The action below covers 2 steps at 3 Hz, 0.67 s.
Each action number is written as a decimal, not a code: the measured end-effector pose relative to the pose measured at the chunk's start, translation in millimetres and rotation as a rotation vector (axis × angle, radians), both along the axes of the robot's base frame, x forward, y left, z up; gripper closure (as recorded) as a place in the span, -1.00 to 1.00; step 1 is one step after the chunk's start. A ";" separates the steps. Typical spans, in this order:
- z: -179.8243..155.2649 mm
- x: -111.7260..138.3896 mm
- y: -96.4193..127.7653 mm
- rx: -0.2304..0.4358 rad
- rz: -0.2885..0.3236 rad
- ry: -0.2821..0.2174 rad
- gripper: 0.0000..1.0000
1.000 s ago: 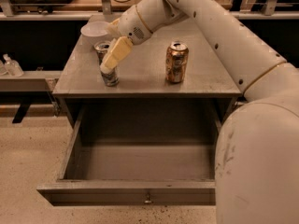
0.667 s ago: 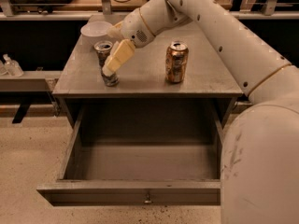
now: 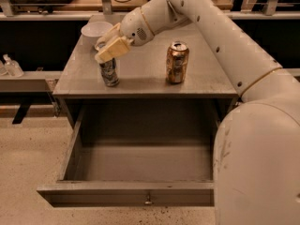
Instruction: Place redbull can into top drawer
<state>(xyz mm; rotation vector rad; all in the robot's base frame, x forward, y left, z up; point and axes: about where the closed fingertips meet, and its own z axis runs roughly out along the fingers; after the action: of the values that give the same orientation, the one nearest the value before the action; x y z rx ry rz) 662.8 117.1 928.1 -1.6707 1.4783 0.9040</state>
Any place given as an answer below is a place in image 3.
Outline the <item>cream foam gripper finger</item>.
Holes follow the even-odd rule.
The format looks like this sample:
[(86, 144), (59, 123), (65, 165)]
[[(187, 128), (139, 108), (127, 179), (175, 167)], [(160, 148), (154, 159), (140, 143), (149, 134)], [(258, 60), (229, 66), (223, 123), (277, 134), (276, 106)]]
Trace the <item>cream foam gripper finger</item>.
[(109, 40), (101, 37), (95, 45), (95, 49), (97, 50), (95, 59), (100, 64), (109, 62), (116, 57), (128, 53), (131, 43), (132, 39), (126, 37), (112, 37)]
[(114, 25), (107, 33), (100, 37), (96, 44), (95, 49), (100, 50), (101, 48), (111, 48), (116, 49), (119, 46), (121, 32), (120, 32), (121, 23)]

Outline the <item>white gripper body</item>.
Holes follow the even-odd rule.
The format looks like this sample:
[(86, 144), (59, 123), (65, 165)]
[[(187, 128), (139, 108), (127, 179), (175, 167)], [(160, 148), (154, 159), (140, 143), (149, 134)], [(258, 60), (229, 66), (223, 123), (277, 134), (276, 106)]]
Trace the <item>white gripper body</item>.
[(154, 33), (149, 28), (140, 7), (130, 11), (124, 17), (120, 31), (131, 41), (132, 46), (142, 46), (154, 38)]

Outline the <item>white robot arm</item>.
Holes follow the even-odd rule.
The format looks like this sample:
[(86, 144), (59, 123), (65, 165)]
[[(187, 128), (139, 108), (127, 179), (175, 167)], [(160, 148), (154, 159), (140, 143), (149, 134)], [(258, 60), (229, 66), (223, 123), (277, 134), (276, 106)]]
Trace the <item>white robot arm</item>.
[(182, 19), (200, 30), (242, 105), (218, 127), (217, 225), (300, 225), (300, 83), (212, 0), (152, 0), (97, 40), (107, 62)]

